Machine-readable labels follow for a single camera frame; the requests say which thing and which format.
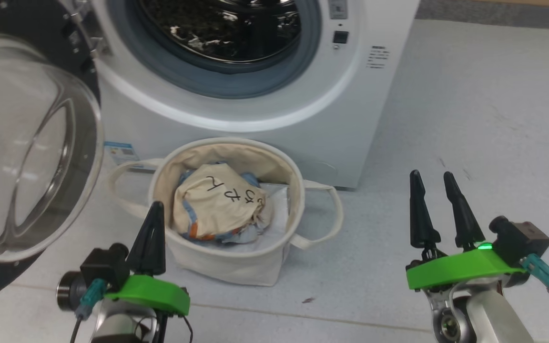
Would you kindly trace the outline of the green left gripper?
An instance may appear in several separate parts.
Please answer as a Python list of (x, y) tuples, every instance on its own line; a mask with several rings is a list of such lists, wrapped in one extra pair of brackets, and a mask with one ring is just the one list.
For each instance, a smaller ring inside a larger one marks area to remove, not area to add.
[(187, 316), (190, 296), (174, 283), (152, 276), (164, 274), (165, 209), (160, 201), (153, 202), (140, 227), (127, 258), (129, 270), (134, 274), (117, 292), (105, 293), (104, 298), (141, 305), (165, 314)]

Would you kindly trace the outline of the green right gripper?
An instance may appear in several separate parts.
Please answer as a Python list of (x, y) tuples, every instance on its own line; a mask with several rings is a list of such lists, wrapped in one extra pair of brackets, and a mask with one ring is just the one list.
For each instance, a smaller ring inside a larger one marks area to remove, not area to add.
[[(425, 202), (425, 187), (418, 170), (412, 170), (410, 181), (410, 245), (414, 248), (435, 249), (441, 236), (434, 229)], [(423, 290), (442, 285), (466, 282), (477, 278), (526, 273), (523, 268), (510, 267), (492, 249), (475, 249), (475, 243), (485, 241), (479, 223), (466, 197), (460, 191), (455, 176), (444, 173), (447, 198), (455, 219), (456, 247), (474, 249), (469, 252), (432, 259), (410, 267), (406, 280), (410, 290)]]

